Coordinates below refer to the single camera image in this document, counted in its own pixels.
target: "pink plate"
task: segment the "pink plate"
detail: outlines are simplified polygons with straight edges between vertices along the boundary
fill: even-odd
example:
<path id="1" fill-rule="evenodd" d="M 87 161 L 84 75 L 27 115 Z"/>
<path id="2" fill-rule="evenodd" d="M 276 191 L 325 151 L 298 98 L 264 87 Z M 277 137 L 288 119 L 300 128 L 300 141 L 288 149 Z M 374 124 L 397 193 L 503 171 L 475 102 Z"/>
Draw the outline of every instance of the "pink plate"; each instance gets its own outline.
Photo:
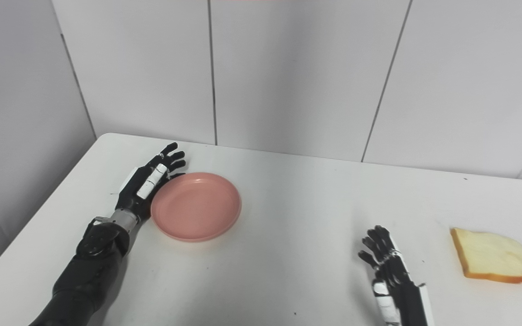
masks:
<path id="1" fill-rule="evenodd" d="M 241 212 L 241 198 L 222 176 L 187 173 L 157 192 L 150 212 L 158 228 L 170 237 L 205 241 L 232 227 Z"/>

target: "white table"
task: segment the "white table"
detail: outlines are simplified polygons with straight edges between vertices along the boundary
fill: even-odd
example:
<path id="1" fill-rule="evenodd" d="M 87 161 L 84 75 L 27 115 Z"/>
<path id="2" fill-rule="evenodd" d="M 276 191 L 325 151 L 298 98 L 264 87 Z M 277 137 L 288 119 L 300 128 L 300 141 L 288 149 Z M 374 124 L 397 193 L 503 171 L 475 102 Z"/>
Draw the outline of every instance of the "white table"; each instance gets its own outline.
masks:
<path id="1" fill-rule="evenodd" d="M 131 168 L 168 142 L 106 134 L 94 144 L 1 256 L 0 325 L 36 317 L 87 223 L 110 215 Z M 356 257 L 375 224 L 390 229 L 414 280 L 429 284 L 437 325 L 522 325 L 522 285 L 464 278 L 448 233 L 457 226 L 522 243 L 522 180 L 180 147 L 189 172 L 236 185 L 241 216 L 225 235 L 196 244 L 148 221 L 118 296 L 91 325 L 381 325 L 371 271 Z"/>

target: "robotic hand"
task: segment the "robotic hand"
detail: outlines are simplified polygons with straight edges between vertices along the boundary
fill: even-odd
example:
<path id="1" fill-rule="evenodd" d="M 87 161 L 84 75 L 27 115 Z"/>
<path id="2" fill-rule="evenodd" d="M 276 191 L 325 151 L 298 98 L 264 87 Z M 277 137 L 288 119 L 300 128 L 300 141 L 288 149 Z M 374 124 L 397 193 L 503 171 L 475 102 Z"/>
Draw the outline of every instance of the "robotic hand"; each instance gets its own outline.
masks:
<path id="1" fill-rule="evenodd" d="M 184 152 L 172 143 L 145 166 L 134 171 L 118 196 L 111 217 L 96 217 L 89 223 L 76 254 L 56 281 L 52 299 L 30 326 L 85 326 L 104 304 L 122 259 L 129 252 L 130 231 L 150 217 L 156 192 L 170 175 L 184 167 Z"/>
<path id="2" fill-rule="evenodd" d="M 386 325 L 434 326 L 426 284 L 412 282 L 389 231 L 376 225 L 362 243 L 373 253 L 358 256 L 375 270 L 372 289 Z"/>

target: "slice of bread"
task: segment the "slice of bread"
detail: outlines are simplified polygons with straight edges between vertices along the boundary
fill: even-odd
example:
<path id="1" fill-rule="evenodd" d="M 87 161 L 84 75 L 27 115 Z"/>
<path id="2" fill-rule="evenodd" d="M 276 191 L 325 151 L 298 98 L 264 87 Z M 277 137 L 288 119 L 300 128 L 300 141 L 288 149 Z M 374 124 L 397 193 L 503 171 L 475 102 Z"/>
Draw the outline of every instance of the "slice of bread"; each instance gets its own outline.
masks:
<path id="1" fill-rule="evenodd" d="M 522 283 L 522 245 L 494 233 L 450 231 L 464 276 Z"/>

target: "tabletop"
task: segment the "tabletop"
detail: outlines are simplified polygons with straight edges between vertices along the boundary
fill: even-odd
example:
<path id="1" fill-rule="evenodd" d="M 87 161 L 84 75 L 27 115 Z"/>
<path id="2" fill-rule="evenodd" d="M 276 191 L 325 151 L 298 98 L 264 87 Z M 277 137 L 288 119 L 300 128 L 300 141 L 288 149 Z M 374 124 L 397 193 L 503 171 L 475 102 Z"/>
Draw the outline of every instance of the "tabletop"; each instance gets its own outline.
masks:
<path id="1" fill-rule="evenodd" d="M 89 221 L 170 141 L 105 134 L 0 257 L 0 325 L 27 325 Z M 522 180 L 180 142 L 187 172 L 242 198 L 237 223 L 203 243 L 147 221 L 92 326 L 381 326 L 360 239 L 387 227 L 441 326 L 522 325 L 522 284 L 462 275 L 450 227 L 522 243 Z"/>

